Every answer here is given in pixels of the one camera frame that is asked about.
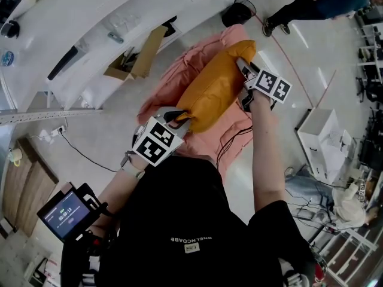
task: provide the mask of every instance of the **orange pillow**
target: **orange pillow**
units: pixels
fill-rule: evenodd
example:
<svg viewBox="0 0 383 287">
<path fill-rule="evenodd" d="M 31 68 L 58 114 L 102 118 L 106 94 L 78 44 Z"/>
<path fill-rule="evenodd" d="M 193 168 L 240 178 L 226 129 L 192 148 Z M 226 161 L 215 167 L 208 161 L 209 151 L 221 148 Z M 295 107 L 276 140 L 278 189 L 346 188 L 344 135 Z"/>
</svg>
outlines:
<svg viewBox="0 0 383 287">
<path fill-rule="evenodd" d="M 177 108 L 187 113 L 177 120 L 191 118 L 190 130 L 199 133 L 210 128 L 236 100 L 245 78 L 237 67 L 237 58 L 248 63 L 256 54 L 255 41 L 240 41 L 219 52 L 187 87 Z"/>
</svg>

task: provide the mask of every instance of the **pink bean bag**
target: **pink bean bag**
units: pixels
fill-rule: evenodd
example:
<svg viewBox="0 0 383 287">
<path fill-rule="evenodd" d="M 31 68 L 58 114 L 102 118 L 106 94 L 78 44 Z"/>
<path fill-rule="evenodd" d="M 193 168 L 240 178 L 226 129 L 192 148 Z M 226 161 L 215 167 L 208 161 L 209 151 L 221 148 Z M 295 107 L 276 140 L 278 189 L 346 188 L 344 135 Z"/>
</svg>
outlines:
<svg viewBox="0 0 383 287">
<path fill-rule="evenodd" d="M 218 52 L 246 39 L 249 39 L 249 36 L 244 27 L 234 25 L 221 34 L 213 35 L 192 46 L 177 58 L 161 77 L 159 86 L 141 107 L 137 116 L 138 123 L 144 124 L 160 107 L 176 106 L 189 84 Z M 215 162 L 222 146 L 239 130 L 249 126 L 250 114 L 245 113 L 239 103 L 235 102 L 209 130 L 203 133 L 188 133 L 184 137 L 186 144 L 177 149 L 177 152 L 185 156 L 208 155 Z M 220 160 L 219 171 L 223 178 L 229 165 L 252 138 L 251 132 L 235 138 L 230 149 Z"/>
</svg>

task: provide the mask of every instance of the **dark pants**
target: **dark pants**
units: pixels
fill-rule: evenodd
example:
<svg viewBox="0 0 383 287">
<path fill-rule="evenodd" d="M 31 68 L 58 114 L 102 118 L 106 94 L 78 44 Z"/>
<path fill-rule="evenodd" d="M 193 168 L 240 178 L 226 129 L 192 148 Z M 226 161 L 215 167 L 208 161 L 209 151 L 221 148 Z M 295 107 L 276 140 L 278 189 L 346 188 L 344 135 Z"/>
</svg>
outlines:
<svg viewBox="0 0 383 287">
<path fill-rule="evenodd" d="M 285 5 L 268 20 L 276 27 L 287 25 L 292 20 L 323 20 L 326 19 L 316 8 L 313 0 L 295 0 Z"/>
</svg>

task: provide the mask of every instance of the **display screen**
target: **display screen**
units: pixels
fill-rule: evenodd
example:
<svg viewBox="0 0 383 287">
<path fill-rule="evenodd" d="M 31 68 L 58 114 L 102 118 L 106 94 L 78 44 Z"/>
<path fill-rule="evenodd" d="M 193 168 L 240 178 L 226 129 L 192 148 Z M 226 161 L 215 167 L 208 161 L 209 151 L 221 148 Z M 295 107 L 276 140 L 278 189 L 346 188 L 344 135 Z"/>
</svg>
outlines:
<svg viewBox="0 0 383 287">
<path fill-rule="evenodd" d="M 71 191 L 44 217 L 45 222 L 64 238 L 89 213 L 84 203 Z"/>
</svg>

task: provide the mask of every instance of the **white floor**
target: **white floor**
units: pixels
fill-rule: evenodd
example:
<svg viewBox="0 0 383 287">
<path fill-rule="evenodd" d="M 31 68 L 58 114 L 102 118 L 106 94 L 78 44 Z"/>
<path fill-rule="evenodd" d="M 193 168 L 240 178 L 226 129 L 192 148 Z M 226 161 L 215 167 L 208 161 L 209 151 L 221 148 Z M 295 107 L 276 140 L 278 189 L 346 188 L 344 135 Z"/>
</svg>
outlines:
<svg viewBox="0 0 383 287">
<path fill-rule="evenodd" d="M 251 0 L 262 20 L 292 0 Z M 247 32 L 257 42 L 255 63 L 273 68 L 287 81 L 293 90 L 284 105 L 275 107 L 279 119 L 279 139 L 284 166 L 299 168 L 305 156 L 299 145 L 294 128 L 308 108 L 318 106 L 326 91 L 320 108 L 336 110 L 339 122 L 353 137 L 361 137 L 367 122 L 369 104 L 360 104 L 356 92 L 357 47 L 360 33 L 354 20 L 346 18 L 320 22 L 293 22 L 291 35 L 277 28 L 274 38 L 262 34 L 262 24 L 253 17 L 245 25 Z M 113 170 L 118 169 L 124 152 L 130 148 L 131 137 L 136 127 L 135 116 L 161 74 L 188 46 L 224 29 L 219 16 L 184 35 L 157 55 L 146 80 L 129 82 L 122 86 L 104 105 L 102 115 L 68 118 L 66 137 L 94 161 Z M 41 135 L 41 130 L 50 132 L 64 124 L 63 120 L 47 120 L 32 123 L 30 135 Z M 57 174 L 60 184 L 71 181 L 79 186 L 88 183 L 99 194 L 113 173 L 95 166 L 71 149 L 62 138 L 52 143 L 33 138 L 45 161 Z M 230 207 L 242 220 L 248 222 L 254 213 L 252 179 L 252 146 L 248 146 L 230 167 L 225 183 Z M 294 203 L 303 204 L 302 199 Z M 302 235 L 308 238 L 315 231 L 297 223 Z M 49 250 L 60 253 L 61 246 L 40 222 L 35 237 Z"/>
</svg>

